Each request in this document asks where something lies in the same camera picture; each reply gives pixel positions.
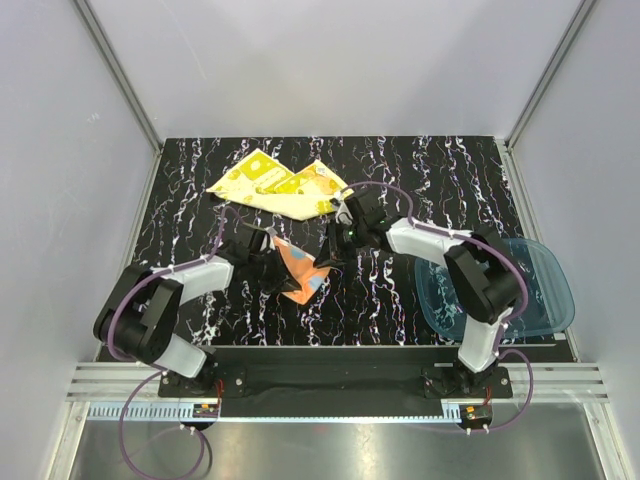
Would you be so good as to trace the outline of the orange polka dot towel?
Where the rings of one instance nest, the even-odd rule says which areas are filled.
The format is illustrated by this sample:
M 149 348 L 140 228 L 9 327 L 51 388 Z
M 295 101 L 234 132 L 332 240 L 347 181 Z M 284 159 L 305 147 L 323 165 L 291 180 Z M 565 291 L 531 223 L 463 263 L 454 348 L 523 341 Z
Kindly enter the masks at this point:
M 289 273 L 299 284 L 293 291 L 284 292 L 284 296 L 299 305 L 306 305 L 325 282 L 330 268 L 315 267 L 315 258 L 311 254 L 286 240 L 274 236 L 272 241 Z

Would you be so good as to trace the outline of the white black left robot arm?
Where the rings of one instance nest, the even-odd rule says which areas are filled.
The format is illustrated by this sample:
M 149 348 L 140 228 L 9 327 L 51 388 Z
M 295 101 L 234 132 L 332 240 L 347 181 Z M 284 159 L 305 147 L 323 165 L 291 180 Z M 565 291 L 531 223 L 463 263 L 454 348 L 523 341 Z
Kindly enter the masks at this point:
M 180 307 L 234 280 L 254 280 L 269 293 L 301 288 L 267 230 L 241 224 L 213 251 L 173 267 L 131 264 L 117 280 L 93 327 L 94 337 L 120 361 L 159 368 L 196 396 L 219 384 L 215 356 L 175 333 Z

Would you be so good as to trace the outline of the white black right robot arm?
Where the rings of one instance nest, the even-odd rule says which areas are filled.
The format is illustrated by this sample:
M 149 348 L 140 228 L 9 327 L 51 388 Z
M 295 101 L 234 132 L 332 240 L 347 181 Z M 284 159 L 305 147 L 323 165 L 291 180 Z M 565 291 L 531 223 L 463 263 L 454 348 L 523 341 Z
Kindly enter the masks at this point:
M 521 270 L 497 231 L 439 227 L 412 214 L 391 215 L 374 183 L 359 182 L 331 199 L 333 219 L 315 267 L 338 268 L 361 248 L 408 255 L 447 269 L 466 325 L 453 366 L 425 377 L 428 391 L 439 398 L 476 396 L 488 387 L 499 363 L 499 343 L 514 314 L 525 308 L 528 290 Z

